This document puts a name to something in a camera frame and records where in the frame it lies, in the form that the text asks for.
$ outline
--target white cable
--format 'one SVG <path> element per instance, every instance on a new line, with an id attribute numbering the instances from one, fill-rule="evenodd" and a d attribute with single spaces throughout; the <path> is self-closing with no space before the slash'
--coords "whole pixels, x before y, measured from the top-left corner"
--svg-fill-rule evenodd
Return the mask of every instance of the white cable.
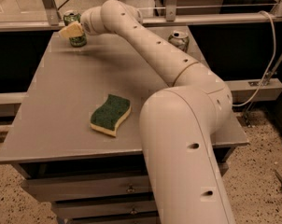
<path id="1" fill-rule="evenodd" d="M 260 83 L 259 83 L 258 88 L 257 88 L 257 89 L 255 90 L 255 92 L 251 95 L 251 97 L 250 97 L 247 101 L 243 102 L 242 104 L 240 104 L 240 105 L 233 105 L 233 107 L 244 106 L 244 105 L 248 104 L 251 100 L 253 100 L 253 98 L 256 96 L 256 94 L 257 94 L 258 91 L 260 90 L 261 85 L 262 85 L 262 83 L 263 83 L 263 81 L 264 81 L 264 78 L 265 78 L 266 74 L 268 73 L 268 71 L 269 71 L 269 69 L 270 69 L 270 67 L 271 67 L 271 65 L 272 65 L 272 62 L 273 62 L 273 60 L 274 60 L 274 58 L 275 58 L 275 53 L 276 53 L 276 38 L 275 38 L 274 22 L 273 22 L 273 19 L 272 19 L 271 15 L 270 15 L 268 12 L 266 12 L 266 11 L 260 11 L 260 13 L 261 13 L 262 15 L 268 17 L 269 20 L 270 20 L 270 23 L 271 23 L 272 34 L 273 34 L 273 55 L 272 55 L 272 59 L 271 59 L 271 61 L 269 62 L 268 66 L 266 67 L 266 69 L 265 69 L 265 71 L 264 71 L 264 73 L 263 73 L 263 76 L 262 76 L 262 78 L 261 78 L 261 81 L 260 81 Z"/>

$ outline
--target speckled floor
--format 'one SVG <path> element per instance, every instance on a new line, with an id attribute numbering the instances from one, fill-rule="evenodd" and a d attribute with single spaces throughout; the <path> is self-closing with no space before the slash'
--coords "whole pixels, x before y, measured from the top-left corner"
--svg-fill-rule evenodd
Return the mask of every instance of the speckled floor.
<path id="1" fill-rule="evenodd" d="M 139 2 L 128 0 L 132 5 Z M 254 127 L 243 126 L 250 145 L 237 148 L 228 159 L 224 184 L 237 224 L 279 224 L 282 192 L 274 169 L 282 174 L 282 138 L 264 109 L 254 110 L 250 120 Z M 0 224 L 57 223 L 49 203 L 38 203 L 20 188 L 21 181 L 11 166 L 0 165 Z"/>

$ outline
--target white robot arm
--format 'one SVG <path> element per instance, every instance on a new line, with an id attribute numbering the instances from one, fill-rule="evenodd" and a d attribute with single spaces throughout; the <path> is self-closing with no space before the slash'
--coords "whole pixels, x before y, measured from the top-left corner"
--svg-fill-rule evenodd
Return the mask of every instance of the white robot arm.
<path id="1" fill-rule="evenodd" d="M 210 139 L 231 113 L 231 92 L 212 71 L 141 22 L 137 9 L 116 0 L 81 16 L 88 35 L 120 35 L 169 86 L 149 97 L 140 115 L 161 222 L 235 223 Z"/>

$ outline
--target can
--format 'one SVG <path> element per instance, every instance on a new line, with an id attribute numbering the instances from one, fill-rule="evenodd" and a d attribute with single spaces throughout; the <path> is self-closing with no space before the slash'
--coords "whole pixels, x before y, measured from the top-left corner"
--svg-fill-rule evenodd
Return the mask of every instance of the can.
<path id="1" fill-rule="evenodd" d="M 168 42 L 187 53 L 190 39 L 187 33 L 174 31 L 169 35 Z"/>
<path id="2" fill-rule="evenodd" d="M 75 10 L 66 11 L 63 15 L 63 21 L 64 21 L 65 26 L 68 26 L 73 21 L 80 22 L 80 18 L 81 18 L 81 15 Z M 86 35 L 84 34 L 82 36 L 69 38 L 69 42 L 73 47 L 79 48 L 79 47 L 83 47 L 86 45 L 87 38 L 86 38 Z"/>

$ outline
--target sponge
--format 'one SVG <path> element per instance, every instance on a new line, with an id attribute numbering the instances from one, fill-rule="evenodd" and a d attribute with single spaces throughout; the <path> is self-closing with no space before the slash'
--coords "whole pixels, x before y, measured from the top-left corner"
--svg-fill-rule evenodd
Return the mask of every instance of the sponge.
<path id="1" fill-rule="evenodd" d="M 78 21 L 71 22 L 59 31 L 59 35 L 63 38 L 79 37 L 84 35 L 82 25 Z"/>
<path id="2" fill-rule="evenodd" d="M 91 127 L 95 131 L 116 137 L 117 129 L 130 113 L 129 100 L 109 94 L 105 103 L 92 114 Z"/>

